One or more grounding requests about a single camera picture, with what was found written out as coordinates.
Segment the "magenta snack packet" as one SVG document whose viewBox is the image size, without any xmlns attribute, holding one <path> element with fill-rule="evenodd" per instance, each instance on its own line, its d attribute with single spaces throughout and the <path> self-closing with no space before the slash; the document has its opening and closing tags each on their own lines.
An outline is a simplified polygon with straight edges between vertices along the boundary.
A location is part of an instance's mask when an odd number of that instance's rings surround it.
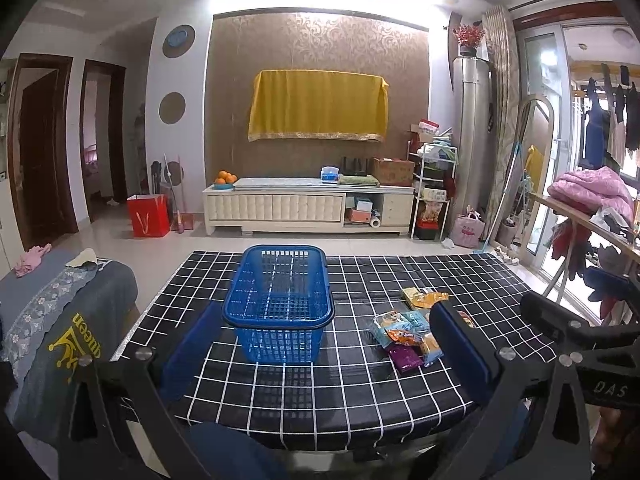
<svg viewBox="0 0 640 480">
<path fill-rule="evenodd" d="M 386 353 L 400 374 L 416 370 L 424 364 L 423 356 L 416 353 L 412 347 L 403 344 L 390 344 Z"/>
</svg>

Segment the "small cartoon pastry packet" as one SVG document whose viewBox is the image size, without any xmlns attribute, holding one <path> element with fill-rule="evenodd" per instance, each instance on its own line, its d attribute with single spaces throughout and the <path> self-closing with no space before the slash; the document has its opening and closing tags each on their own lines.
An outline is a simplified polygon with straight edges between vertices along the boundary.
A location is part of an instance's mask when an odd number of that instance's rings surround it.
<svg viewBox="0 0 640 480">
<path fill-rule="evenodd" d="M 372 320 L 377 334 L 383 334 L 392 344 L 417 347 L 431 333 L 425 315 L 417 310 L 391 310 L 375 315 Z"/>
</svg>

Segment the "orange snack packet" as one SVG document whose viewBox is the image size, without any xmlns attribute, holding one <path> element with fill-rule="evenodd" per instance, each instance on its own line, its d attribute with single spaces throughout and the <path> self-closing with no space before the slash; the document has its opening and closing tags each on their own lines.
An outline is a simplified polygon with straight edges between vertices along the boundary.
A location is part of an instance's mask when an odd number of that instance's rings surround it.
<svg viewBox="0 0 640 480">
<path fill-rule="evenodd" d="M 429 288 L 406 287 L 401 291 L 401 295 L 412 310 L 428 310 L 434 304 L 449 299 L 448 292 L 436 292 L 436 290 Z"/>
</svg>

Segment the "black white grid tablecloth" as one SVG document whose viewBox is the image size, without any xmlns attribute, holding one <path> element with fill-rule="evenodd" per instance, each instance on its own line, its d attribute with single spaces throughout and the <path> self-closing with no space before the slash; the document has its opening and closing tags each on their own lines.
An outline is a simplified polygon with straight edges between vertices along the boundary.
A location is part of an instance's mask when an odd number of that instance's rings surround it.
<svg viewBox="0 0 640 480">
<path fill-rule="evenodd" d="M 328 270 L 335 315 L 318 360 L 253 364 L 224 327 L 186 394 L 170 404 L 178 422 L 216 422 L 270 448 L 334 452 L 452 428 L 473 405 L 448 363 L 401 373 L 368 330 L 373 315 L 401 307 L 405 286 L 446 292 L 497 348 L 524 359 L 555 356 L 551 341 L 521 319 L 525 283 L 492 255 L 335 256 Z"/>
</svg>

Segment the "blue plastic basket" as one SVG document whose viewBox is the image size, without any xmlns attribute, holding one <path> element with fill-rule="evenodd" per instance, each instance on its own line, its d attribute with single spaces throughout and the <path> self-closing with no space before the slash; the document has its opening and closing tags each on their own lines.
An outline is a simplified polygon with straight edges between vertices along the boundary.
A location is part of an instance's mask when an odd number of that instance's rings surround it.
<svg viewBox="0 0 640 480">
<path fill-rule="evenodd" d="M 316 362 L 334 314 L 326 254 L 310 245 L 247 248 L 224 300 L 247 361 L 265 365 Z"/>
</svg>

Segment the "blue mop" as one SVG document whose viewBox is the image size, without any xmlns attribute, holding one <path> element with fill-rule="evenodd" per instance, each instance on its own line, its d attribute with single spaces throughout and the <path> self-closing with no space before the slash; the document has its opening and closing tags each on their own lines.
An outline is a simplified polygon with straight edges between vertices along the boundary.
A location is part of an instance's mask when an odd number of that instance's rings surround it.
<svg viewBox="0 0 640 480">
<path fill-rule="evenodd" d="M 494 241 L 495 235 L 498 232 L 498 225 L 501 222 L 502 214 L 504 208 L 506 208 L 506 202 L 508 201 L 511 182 L 515 174 L 516 163 L 521 162 L 523 159 L 523 140 L 525 136 L 524 114 L 526 105 L 527 101 L 523 100 L 520 104 L 520 107 L 518 108 L 518 123 L 516 124 L 516 133 L 514 143 L 512 145 L 510 164 L 508 167 L 508 171 L 504 176 L 503 187 L 500 194 L 500 200 L 498 201 L 498 206 L 496 208 L 494 216 L 492 217 L 487 235 L 485 236 L 484 240 L 480 241 L 480 244 L 474 250 L 474 254 L 484 254 L 484 252 L 487 252 L 489 245 Z"/>
</svg>

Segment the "grey queen print cover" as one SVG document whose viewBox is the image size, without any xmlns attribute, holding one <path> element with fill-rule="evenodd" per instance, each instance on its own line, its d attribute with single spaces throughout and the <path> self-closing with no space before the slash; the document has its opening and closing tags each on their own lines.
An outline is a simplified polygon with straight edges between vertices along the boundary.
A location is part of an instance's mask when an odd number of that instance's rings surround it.
<svg viewBox="0 0 640 480">
<path fill-rule="evenodd" d="M 73 268 L 73 258 L 56 248 L 29 274 L 1 280 L 1 359 L 17 384 L 6 416 L 16 431 L 51 446 L 79 359 L 110 359 L 138 296 L 126 264 L 99 258 Z"/>
</svg>

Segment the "pink tote bag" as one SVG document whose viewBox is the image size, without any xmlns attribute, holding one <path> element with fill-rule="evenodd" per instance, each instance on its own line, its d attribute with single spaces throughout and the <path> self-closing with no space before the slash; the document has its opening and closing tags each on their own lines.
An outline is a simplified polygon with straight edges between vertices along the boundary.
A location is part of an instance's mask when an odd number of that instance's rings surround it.
<svg viewBox="0 0 640 480">
<path fill-rule="evenodd" d="M 480 236 L 484 229 L 482 215 L 471 206 L 467 206 L 465 212 L 454 219 L 449 238 L 458 247 L 474 249 L 480 244 Z"/>
</svg>

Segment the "pink quilt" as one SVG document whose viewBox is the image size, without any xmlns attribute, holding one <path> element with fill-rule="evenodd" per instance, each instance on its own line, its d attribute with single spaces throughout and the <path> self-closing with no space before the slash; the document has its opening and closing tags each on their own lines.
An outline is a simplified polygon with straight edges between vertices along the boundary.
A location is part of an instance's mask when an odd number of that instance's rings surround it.
<svg viewBox="0 0 640 480">
<path fill-rule="evenodd" d="M 608 167 L 567 171 L 548 186 L 547 193 L 592 214 L 601 208 L 612 208 L 628 224 L 634 220 L 634 200 L 623 179 Z"/>
</svg>

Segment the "red paper bag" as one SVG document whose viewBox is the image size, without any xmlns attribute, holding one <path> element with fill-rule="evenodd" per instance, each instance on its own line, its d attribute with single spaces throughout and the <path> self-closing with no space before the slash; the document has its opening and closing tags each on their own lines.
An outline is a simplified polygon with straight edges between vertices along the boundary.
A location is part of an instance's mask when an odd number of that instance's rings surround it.
<svg viewBox="0 0 640 480">
<path fill-rule="evenodd" d="M 167 200 L 162 194 L 130 196 L 127 208 L 134 237 L 164 237 L 170 231 Z"/>
</svg>

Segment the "cream TV cabinet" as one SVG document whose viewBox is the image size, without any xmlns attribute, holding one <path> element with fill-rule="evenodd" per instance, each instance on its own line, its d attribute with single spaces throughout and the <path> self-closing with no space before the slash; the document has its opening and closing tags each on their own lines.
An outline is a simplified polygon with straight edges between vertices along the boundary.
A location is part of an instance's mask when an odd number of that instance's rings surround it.
<svg viewBox="0 0 640 480">
<path fill-rule="evenodd" d="M 242 178 L 202 192 L 207 234 L 409 234 L 411 186 L 323 183 L 311 178 Z"/>
</svg>

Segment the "plate of oranges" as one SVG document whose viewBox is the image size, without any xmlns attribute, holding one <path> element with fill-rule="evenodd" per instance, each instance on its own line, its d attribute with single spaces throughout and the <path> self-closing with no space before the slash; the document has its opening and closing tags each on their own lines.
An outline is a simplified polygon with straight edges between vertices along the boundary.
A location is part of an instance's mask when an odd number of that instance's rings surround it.
<svg viewBox="0 0 640 480">
<path fill-rule="evenodd" d="M 217 177 L 214 180 L 213 187 L 215 190 L 231 190 L 238 177 L 231 172 L 221 170 L 218 172 Z"/>
</svg>

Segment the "white metal shelf rack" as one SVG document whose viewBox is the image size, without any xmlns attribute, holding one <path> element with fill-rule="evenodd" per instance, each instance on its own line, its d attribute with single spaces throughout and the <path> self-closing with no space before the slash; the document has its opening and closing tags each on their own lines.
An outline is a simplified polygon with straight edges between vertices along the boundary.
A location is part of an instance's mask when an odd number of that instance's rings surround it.
<svg viewBox="0 0 640 480">
<path fill-rule="evenodd" d="M 429 119 L 412 125 L 410 133 L 407 156 L 414 163 L 410 237 L 441 240 L 456 190 L 458 149 L 452 143 L 452 130 L 442 130 Z"/>
</svg>

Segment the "pink cloth on sofa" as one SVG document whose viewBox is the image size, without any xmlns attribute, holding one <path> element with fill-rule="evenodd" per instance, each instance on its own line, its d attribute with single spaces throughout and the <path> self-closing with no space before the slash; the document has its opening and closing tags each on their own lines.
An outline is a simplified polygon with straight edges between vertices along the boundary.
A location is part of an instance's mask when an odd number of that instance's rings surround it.
<svg viewBox="0 0 640 480">
<path fill-rule="evenodd" d="M 13 272 L 17 278 L 32 273 L 42 263 L 42 259 L 52 249 L 50 244 L 44 246 L 32 246 L 27 252 L 24 252 L 20 258 L 18 258 L 16 265 L 13 268 Z"/>
</svg>

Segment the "brown cardboard box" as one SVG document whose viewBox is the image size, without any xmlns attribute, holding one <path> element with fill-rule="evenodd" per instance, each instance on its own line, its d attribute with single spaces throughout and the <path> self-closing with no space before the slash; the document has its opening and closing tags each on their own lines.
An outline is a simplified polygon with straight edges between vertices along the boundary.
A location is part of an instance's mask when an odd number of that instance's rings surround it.
<svg viewBox="0 0 640 480">
<path fill-rule="evenodd" d="M 410 186 L 413 181 L 414 162 L 375 157 L 370 160 L 369 172 L 380 182 L 380 185 Z"/>
</svg>

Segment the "green folded cloth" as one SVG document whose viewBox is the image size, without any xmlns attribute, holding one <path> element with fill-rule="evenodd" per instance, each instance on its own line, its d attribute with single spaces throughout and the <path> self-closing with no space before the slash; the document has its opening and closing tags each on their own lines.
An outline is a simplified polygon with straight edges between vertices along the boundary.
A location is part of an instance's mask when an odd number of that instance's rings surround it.
<svg viewBox="0 0 640 480">
<path fill-rule="evenodd" d="M 380 186 L 380 181 L 376 177 L 371 176 L 370 174 L 366 174 L 365 176 L 351 176 L 350 174 L 339 174 L 338 183 L 340 185 L 348 185 L 348 186 L 367 186 L 368 188 L 378 188 Z"/>
</svg>

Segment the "blue tissue box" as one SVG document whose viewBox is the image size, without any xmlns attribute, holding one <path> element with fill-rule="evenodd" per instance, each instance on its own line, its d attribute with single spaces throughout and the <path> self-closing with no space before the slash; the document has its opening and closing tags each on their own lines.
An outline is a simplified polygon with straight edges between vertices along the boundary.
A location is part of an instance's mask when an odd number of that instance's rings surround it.
<svg viewBox="0 0 640 480">
<path fill-rule="evenodd" d="M 336 183 L 340 180 L 340 168 L 334 166 L 324 166 L 320 171 L 320 180 L 323 183 Z"/>
</svg>

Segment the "silver standing air conditioner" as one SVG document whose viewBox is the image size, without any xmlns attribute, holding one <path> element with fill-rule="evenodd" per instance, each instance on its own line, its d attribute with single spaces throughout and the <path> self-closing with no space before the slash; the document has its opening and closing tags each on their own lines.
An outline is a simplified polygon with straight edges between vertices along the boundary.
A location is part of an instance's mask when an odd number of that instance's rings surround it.
<svg viewBox="0 0 640 480">
<path fill-rule="evenodd" d="M 454 217 L 463 214 L 467 206 L 483 207 L 488 193 L 490 104 L 490 65 L 481 58 L 456 58 L 452 143 L 457 149 L 457 167 L 456 194 L 451 202 Z"/>
</svg>

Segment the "yellow cloth cover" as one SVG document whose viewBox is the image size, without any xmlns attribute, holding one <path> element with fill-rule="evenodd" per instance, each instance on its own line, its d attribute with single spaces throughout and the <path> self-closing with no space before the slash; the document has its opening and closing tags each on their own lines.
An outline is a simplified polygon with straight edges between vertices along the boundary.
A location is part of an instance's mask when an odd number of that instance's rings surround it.
<svg viewBox="0 0 640 480">
<path fill-rule="evenodd" d="M 383 142 L 388 83 L 337 70 L 263 70 L 254 79 L 247 139 Z"/>
</svg>

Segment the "red flower pot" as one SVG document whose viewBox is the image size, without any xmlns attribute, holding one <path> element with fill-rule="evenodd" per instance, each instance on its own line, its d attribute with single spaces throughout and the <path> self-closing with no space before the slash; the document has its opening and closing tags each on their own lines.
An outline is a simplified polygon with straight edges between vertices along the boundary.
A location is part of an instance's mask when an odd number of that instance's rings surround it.
<svg viewBox="0 0 640 480">
<path fill-rule="evenodd" d="M 454 29 L 454 36 L 459 45 L 459 54 L 461 56 L 470 56 L 475 58 L 477 48 L 483 41 L 485 35 L 482 25 L 465 25 L 461 24 Z"/>
</svg>

